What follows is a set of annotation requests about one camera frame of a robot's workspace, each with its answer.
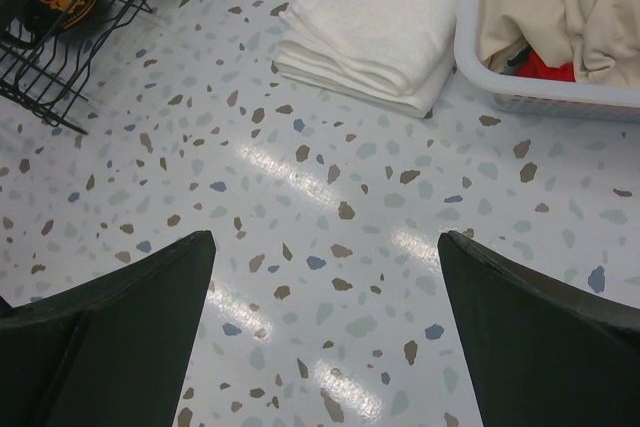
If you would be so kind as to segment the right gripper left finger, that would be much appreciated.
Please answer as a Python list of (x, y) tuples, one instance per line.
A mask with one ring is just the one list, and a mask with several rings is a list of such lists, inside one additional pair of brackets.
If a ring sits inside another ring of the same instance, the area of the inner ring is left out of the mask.
[(3, 301), (2, 425), (171, 425), (215, 254), (196, 231), (56, 295)]

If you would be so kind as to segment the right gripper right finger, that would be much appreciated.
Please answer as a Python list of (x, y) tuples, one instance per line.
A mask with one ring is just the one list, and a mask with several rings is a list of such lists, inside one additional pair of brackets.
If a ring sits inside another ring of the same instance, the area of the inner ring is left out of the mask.
[(638, 425), (638, 309), (456, 231), (438, 253), (484, 425)]

